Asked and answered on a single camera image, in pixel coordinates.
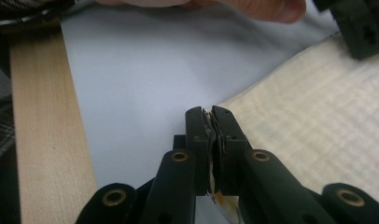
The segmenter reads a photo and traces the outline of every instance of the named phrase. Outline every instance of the human hand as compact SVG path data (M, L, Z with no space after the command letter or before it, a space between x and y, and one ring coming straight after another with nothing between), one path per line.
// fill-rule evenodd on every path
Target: human hand
M236 7L250 18L260 21L293 23L299 20L306 10L305 0L215 0ZM105 5L130 4L139 7L207 7L216 3L213 0L96 0Z

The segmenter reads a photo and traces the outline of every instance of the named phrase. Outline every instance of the textured white fabric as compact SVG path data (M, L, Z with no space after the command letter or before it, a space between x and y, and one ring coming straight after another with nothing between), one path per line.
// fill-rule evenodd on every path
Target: textured white fabric
M305 187L343 182L379 201L379 55L353 60L333 36L221 106Z

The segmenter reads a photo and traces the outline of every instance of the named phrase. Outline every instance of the white table surface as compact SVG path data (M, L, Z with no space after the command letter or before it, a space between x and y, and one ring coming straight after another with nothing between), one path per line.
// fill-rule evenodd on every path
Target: white table surface
M185 134L184 113L218 105L261 81L296 53L338 31L312 2L292 25L252 21L211 7L90 6L63 20L98 187L135 188L153 178ZM196 223L224 223L207 198Z

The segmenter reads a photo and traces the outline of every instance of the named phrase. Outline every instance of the wooden board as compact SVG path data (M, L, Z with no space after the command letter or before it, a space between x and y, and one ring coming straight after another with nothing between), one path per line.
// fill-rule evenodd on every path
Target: wooden board
M96 191L60 27L14 35L21 223L75 223Z

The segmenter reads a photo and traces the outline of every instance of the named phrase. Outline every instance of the wooden plank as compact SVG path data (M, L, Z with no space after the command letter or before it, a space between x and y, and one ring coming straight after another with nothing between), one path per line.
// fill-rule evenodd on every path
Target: wooden plank
M60 27L12 36L21 223L75 223L96 190Z

